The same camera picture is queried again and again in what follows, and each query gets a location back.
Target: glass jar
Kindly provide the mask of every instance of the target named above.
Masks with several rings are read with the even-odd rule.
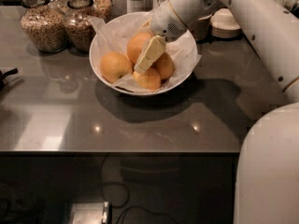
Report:
[[[49,0],[22,0],[26,12],[20,22],[21,28],[38,50],[53,53],[66,47],[67,35],[63,14],[51,9],[49,3]]]
[[[77,50],[88,53],[95,36],[88,17],[103,17],[102,13],[96,9],[93,0],[68,0],[67,6],[64,28],[68,38]]]

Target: bowl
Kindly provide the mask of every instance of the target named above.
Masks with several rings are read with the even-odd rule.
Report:
[[[111,89],[115,91],[118,91],[120,93],[125,93],[128,95],[141,96],[141,97],[153,96],[153,95],[158,95],[161,93],[171,91],[175,87],[180,85],[182,82],[184,82],[190,76],[192,70],[199,62],[200,55],[198,55],[197,52],[196,42],[192,34],[189,31],[187,31],[177,41],[167,43],[166,45],[166,51],[173,59],[176,70],[174,74],[166,82],[163,83],[162,87],[159,90],[155,92],[132,91],[124,87],[114,86],[111,83],[109,83],[106,79],[104,79],[100,69],[98,68],[101,57],[105,54],[105,52],[108,52],[110,50],[120,51],[124,53],[126,50],[127,41],[132,37],[134,31],[136,31],[136,27],[138,27],[136,25],[137,24],[142,25],[145,19],[147,19],[148,17],[149,17],[149,13],[147,12],[136,12],[136,13],[125,14],[123,16],[120,16],[108,22],[106,24],[106,29],[111,29],[111,31],[112,30],[117,31],[117,33],[116,34],[111,33],[113,34],[112,36],[115,37],[105,37],[105,39],[109,41],[108,43],[110,43],[110,46],[111,44],[112,46],[114,46],[115,43],[120,43],[118,46],[116,45],[114,49],[111,49],[108,46],[107,42],[104,42],[103,40],[100,39],[100,37],[103,37],[103,35],[106,35],[107,33],[102,33],[99,35],[99,29],[93,26],[93,28],[96,29],[95,31],[97,34],[94,37],[90,47],[89,58],[90,58],[92,69],[96,74],[96,76],[105,85],[109,86]]]

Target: white bowl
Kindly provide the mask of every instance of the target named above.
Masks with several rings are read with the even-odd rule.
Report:
[[[145,12],[129,13],[129,14],[120,16],[120,17],[110,21],[109,23],[107,23],[107,27],[108,28],[113,27],[114,29],[116,27],[118,27],[118,29],[121,29],[123,27],[123,26],[121,26],[122,24],[130,25],[130,21],[133,18],[135,18],[135,16],[140,16],[142,14],[145,14]],[[106,45],[105,43],[102,43],[100,45],[98,44],[97,36],[98,35],[96,35],[95,38],[93,39],[93,42],[92,42],[91,47],[90,47],[90,63],[91,63],[92,69],[93,69],[94,73],[97,75],[97,77],[104,84],[106,84],[107,86],[109,86],[111,89],[113,89],[115,91],[125,93],[125,94],[128,94],[128,95],[142,96],[142,97],[157,95],[157,94],[165,93],[165,92],[168,92],[168,91],[174,89],[175,87],[180,85],[183,81],[185,81],[190,76],[190,74],[192,73],[193,68],[190,71],[188,71],[186,74],[184,74],[182,77],[180,77],[179,80],[176,80],[176,82],[174,82],[170,86],[168,85],[168,87],[166,87],[166,88],[162,87],[160,90],[157,90],[156,92],[144,92],[144,93],[143,92],[133,92],[133,91],[128,91],[128,90],[123,89],[123,88],[112,86],[107,80],[104,79],[104,77],[101,74],[100,69],[98,68],[98,64],[100,63],[101,57],[104,54],[104,52],[99,52],[99,50],[101,50],[101,49],[107,50],[107,47],[104,47]],[[186,34],[184,34],[183,36],[184,36],[183,49],[184,49],[184,47],[186,47],[186,45],[187,46],[196,46],[195,40],[194,40],[192,34],[189,31],[187,31]],[[172,58],[174,58],[173,54],[171,53],[171,50],[168,53],[170,54],[170,56]],[[199,59],[198,60],[194,59],[195,64],[194,64],[193,67],[195,67],[197,65],[198,61],[199,61]],[[176,72],[178,72],[178,70],[179,70],[179,69],[177,69],[177,66],[176,66],[176,60],[174,60],[174,64],[175,64],[175,67],[176,67],[176,71],[174,72],[173,76],[175,76]]]

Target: shiny counter surface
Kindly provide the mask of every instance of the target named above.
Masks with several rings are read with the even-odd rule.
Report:
[[[0,7],[0,151],[238,153],[250,126],[287,103],[243,37],[198,44],[176,89],[138,98],[104,85],[87,54],[36,50],[22,7]]]

